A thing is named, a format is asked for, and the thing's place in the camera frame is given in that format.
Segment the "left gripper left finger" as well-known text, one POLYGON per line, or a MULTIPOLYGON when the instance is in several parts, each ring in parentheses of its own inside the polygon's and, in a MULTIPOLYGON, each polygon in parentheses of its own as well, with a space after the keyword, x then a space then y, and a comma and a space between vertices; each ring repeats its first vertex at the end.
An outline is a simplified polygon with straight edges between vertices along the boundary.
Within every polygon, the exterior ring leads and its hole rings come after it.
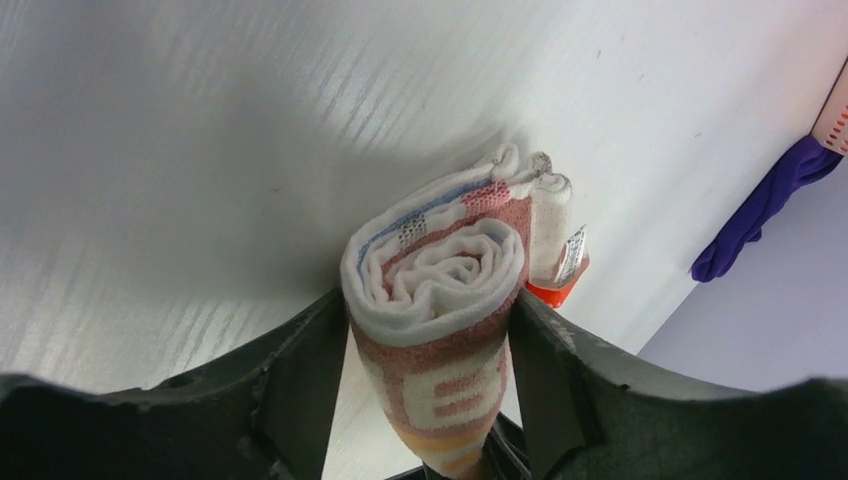
POLYGON ((5 479, 318 479, 348 335, 333 290, 154 388, 94 394, 1 378, 5 479))

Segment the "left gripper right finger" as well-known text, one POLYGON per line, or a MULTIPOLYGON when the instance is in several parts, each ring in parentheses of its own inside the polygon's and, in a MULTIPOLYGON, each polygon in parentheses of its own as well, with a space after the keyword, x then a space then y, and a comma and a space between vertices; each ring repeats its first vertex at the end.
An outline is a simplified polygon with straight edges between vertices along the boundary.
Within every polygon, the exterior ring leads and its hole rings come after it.
POLYGON ((766 393, 642 360, 522 292, 509 343, 521 420, 510 479, 843 479, 847 383, 766 393))

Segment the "beige rabbit print towel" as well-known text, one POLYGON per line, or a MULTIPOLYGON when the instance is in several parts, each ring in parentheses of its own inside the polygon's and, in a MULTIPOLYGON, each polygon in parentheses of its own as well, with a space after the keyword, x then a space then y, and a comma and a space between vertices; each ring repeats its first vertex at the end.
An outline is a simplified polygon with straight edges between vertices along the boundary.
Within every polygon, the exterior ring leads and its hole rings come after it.
POLYGON ((361 361, 401 441, 436 466, 484 442, 510 377, 519 292, 561 306, 589 264, 572 187, 504 144, 363 225, 340 266, 361 361))

